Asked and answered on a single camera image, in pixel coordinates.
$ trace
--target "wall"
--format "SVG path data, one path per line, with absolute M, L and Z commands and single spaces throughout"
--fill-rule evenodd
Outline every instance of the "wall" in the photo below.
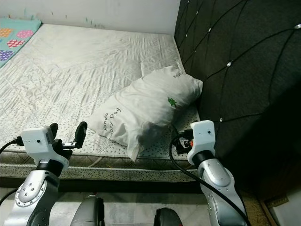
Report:
M 174 35 L 180 0 L 0 0 L 0 17 Z

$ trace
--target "pillowcase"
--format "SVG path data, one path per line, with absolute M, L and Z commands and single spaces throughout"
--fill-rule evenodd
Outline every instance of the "pillowcase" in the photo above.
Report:
M 127 146 L 135 161 L 200 95 L 203 82 L 174 66 L 154 70 L 113 94 L 87 120 L 101 136 Z

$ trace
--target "quilted mattress surface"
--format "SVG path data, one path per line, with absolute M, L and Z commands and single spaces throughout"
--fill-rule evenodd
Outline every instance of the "quilted mattress surface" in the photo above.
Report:
M 184 72 L 170 35 L 44 24 L 0 69 L 0 146 L 23 129 L 53 122 L 56 138 L 72 141 L 77 125 L 110 95 L 170 65 Z M 192 105 L 175 126 L 185 129 L 195 120 Z M 169 141 L 166 133 L 134 163 L 126 147 L 88 129 L 61 178 L 188 181 L 169 161 Z M 175 158 L 189 167 L 185 155 Z M 24 178 L 32 169 L 24 147 L 11 145 L 0 156 L 0 177 Z

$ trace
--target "padded headboard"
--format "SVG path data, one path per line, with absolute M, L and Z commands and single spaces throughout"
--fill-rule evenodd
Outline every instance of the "padded headboard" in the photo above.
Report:
M 186 73 L 204 82 L 199 115 L 214 121 L 228 167 L 267 161 L 300 136 L 300 0 L 181 0 L 174 37 Z

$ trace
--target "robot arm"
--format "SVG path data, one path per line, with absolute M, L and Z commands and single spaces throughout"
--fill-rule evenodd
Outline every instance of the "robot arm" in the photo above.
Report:
M 180 150 L 180 153 L 183 153 L 183 144 L 186 144 L 184 149 L 189 150 L 187 154 L 188 162 L 197 167 L 198 176 L 228 197 L 246 214 L 243 203 L 235 191 L 233 175 L 214 157 L 215 132 L 213 122 L 199 121 L 192 123 L 191 127 L 192 133 L 191 131 L 185 131 L 185 138 L 174 143 L 177 152 L 179 153 L 178 150 Z M 211 225 L 247 225 L 242 216 L 224 199 L 203 185 L 201 185 L 201 189 L 207 199 Z
M 15 204 L 4 226 L 48 226 L 50 211 L 58 197 L 59 176 L 67 170 L 72 154 L 70 148 L 81 148 L 87 123 L 81 122 L 73 142 L 54 140 L 57 124 L 24 130 L 21 142 L 38 165 L 19 187 Z

